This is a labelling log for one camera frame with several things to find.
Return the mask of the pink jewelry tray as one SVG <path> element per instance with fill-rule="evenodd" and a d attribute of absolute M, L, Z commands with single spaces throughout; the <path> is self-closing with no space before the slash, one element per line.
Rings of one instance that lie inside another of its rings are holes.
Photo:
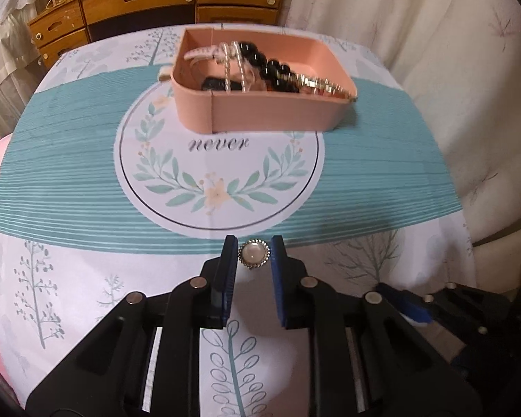
<path fill-rule="evenodd" d="M 288 64 L 298 92 L 203 90 L 208 76 L 224 76 L 221 43 L 248 41 L 269 59 Z M 335 128 L 357 100 L 357 87 L 321 41 L 278 32 L 191 27 L 184 30 L 170 73 L 182 125 L 198 134 L 247 131 L 318 131 Z"/>

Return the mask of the cream floral curtain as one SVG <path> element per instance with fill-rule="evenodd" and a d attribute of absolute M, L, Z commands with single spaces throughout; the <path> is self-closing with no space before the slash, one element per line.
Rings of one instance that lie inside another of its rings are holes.
<path fill-rule="evenodd" d="M 285 0 L 280 21 L 364 45 L 390 70 L 476 243 L 521 229 L 521 0 Z"/>

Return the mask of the teal tree-print tablecloth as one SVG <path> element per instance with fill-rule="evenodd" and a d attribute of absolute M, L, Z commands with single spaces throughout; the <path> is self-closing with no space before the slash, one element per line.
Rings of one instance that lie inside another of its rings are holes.
<path fill-rule="evenodd" d="M 196 134 L 158 79 L 182 34 L 64 54 L 0 140 L 0 380 L 20 403 L 125 296 L 197 276 L 227 235 L 279 235 L 353 296 L 476 283 L 439 147 L 371 50 L 308 34 L 358 89 L 332 131 Z"/>

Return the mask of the round pearl brooch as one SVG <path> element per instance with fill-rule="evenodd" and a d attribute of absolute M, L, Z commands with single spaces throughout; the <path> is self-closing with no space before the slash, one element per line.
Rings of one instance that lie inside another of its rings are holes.
<path fill-rule="evenodd" d="M 269 245 L 261 239 L 250 239 L 238 251 L 239 262 L 247 269 L 263 267 L 271 256 Z"/>

